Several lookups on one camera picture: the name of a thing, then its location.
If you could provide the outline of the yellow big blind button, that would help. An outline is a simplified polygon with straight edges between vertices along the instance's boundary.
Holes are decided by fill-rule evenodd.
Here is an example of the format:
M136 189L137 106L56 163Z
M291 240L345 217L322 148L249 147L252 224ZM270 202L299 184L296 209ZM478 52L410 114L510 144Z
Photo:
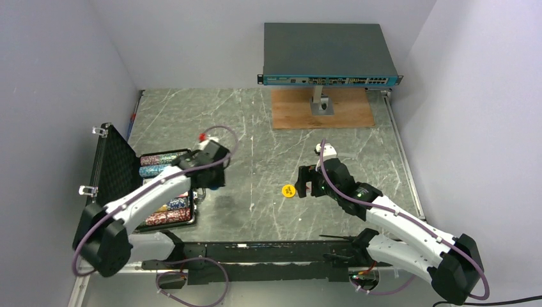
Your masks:
M294 185L286 184L282 187L281 193L285 198L292 198L296 195L297 191Z

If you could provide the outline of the black aluminium poker case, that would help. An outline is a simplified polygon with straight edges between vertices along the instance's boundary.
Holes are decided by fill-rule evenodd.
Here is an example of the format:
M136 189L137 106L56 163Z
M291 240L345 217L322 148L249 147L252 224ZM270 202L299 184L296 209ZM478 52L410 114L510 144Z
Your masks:
M88 185L80 186L79 192L86 197L86 205L97 204L103 207L107 203L135 191L143 184L148 183L150 179L140 177L139 168L142 167L140 156L136 154L113 124L103 123L98 127L93 127L93 133L98 136L98 143L91 178ZM202 200L205 194L192 190L177 197L187 197L190 200L190 205L187 207L192 212L190 221L159 226L141 226L143 221L135 229L135 232L153 232L195 224L196 202Z

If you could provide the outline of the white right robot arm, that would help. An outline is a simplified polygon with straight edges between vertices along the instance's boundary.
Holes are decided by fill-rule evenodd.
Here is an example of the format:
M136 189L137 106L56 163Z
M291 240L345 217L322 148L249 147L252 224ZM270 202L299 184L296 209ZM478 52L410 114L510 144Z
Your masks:
M468 298L485 301L490 296L476 241L430 226L401 209L381 190L356 181L348 168L333 158L323 165L301 166L295 189L301 198L328 196L349 215L393 233L392 239L376 230L362 231L353 242L352 256L359 265L385 262L431 284L446 301L463 305Z

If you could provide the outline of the green purple chip row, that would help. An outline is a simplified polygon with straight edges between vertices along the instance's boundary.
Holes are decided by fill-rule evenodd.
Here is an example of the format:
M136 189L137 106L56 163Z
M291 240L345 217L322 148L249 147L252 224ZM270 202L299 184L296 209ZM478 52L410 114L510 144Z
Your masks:
M161 164L170 164L177 157L187 154L188 151L179 152L167 152L167 153L155 153L151 155L142 155L140 157L141 166L156 166Z

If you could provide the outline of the blue grey chip row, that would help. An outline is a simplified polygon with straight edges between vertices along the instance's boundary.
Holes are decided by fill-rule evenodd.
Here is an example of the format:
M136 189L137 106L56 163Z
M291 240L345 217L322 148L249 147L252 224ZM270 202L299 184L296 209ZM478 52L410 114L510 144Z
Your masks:
M177 166L170 164L159 164L153 166L142 166L139 168L139 175L141 178L155 178L158 176L168 176L180 171Z

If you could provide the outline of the yellow blue chip row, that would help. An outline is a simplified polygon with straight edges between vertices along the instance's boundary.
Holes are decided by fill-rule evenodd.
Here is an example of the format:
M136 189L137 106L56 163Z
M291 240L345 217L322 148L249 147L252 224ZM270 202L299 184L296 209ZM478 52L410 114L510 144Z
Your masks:
M158 208L157 212L186 209L189 205L190 205L190 200L187 197L177 197L168 201L165 205Z

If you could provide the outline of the wooden board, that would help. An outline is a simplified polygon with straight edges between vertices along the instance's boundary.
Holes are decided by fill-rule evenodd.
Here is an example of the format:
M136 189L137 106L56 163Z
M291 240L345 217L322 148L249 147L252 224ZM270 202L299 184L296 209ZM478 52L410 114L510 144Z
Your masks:
M375 120L368 95L362 88L327 88L323 93L331 103L333 115L313 114L313 90L297 88L272 91L272 123L274 129L325 129L374 127Z

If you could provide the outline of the red chip row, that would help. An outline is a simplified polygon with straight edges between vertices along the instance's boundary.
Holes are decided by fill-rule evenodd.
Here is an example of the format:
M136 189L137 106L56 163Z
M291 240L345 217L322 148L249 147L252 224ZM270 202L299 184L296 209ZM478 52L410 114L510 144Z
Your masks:
M159 226L172 223L190 221L192 212L190 209L176 209L163 212L156 212L148 216L141 226Z

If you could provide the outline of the grey metal stand bracket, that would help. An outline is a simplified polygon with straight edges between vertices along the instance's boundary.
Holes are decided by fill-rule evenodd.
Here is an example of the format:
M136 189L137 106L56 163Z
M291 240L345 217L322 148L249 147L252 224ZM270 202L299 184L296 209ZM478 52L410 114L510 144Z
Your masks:
M313 116L334 115L332 100L328 95L323 94L322 85L314 86L313 94L310 99L310 106Z

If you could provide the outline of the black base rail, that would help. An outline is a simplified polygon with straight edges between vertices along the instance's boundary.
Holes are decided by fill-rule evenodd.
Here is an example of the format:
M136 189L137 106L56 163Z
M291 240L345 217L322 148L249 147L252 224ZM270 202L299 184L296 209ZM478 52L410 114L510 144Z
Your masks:
M187 273L189 285L223 281L325 279L347 282L350 275L375 265L354 238L247 242L185 242L181 253L165 262L145 260L150 271Z

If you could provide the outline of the teal network switch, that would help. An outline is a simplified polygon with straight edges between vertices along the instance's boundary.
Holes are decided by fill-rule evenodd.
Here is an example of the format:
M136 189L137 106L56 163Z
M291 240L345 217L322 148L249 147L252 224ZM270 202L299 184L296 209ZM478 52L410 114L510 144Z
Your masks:
M379 24L264 24L260 85L379 88L402 79Z

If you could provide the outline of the aluminium frame extrusion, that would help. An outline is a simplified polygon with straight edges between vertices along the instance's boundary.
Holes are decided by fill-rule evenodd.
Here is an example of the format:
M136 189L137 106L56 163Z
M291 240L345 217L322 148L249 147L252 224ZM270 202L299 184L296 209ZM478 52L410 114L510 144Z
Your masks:
M142 269L142 262L129 262L123 268L117 272L114 277L130 275L130 274L144 274L151 273L151 271L146 271ZM75 284L70 296L70 300L67 304L69 307L83 306L83 302L86 294L90 293L90 281L93 278L101 278L101 275L98 273L91 273L87 276L76 277Z

